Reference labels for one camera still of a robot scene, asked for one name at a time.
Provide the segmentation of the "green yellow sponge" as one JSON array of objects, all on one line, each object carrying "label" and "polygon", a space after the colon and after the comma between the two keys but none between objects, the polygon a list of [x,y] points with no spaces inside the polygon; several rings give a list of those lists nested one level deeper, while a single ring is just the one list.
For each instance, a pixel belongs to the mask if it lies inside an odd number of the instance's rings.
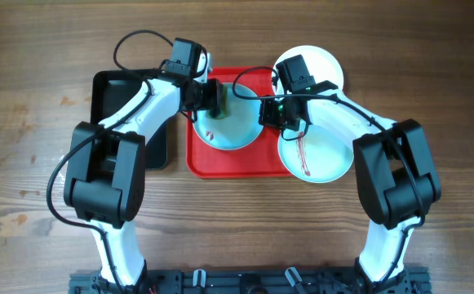
[{"label": "green yellow sponge", "polygon": [[210,98],[210,106],[206,111],[206,116],[210,119],[224,119],[228,115],[227,111],[228,91],[222,86],[215,91]]}]

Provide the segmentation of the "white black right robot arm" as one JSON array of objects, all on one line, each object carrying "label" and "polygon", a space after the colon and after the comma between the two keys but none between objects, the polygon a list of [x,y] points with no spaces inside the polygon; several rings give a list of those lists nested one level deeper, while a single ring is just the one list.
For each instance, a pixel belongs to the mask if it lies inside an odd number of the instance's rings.
[{"label": "white black right robot arm", "polygon": [[354,290],[376,293],[406,282],[403,257],[410,236],[441,196],[421,125],[380,117],[328,81],[265,96],[259,122],[280,129],[281,161],[301,180],[327,183],[355,169],[370,223],[355,261]]}]

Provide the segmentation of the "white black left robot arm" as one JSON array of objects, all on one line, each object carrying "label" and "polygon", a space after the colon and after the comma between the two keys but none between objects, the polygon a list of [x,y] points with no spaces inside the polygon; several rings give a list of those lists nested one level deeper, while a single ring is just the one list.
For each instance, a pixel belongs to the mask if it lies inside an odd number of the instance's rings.
[{"label": "white black left robot arm", "polygon": [[180,111],[218,110],[215,78],[153,71],[114,114],[73,130],[64,202],[78,225],[91,230],[102,263],[93,288],[109,293],[149,292],[147,266],[135,232],[143,197],[146,144]]}]

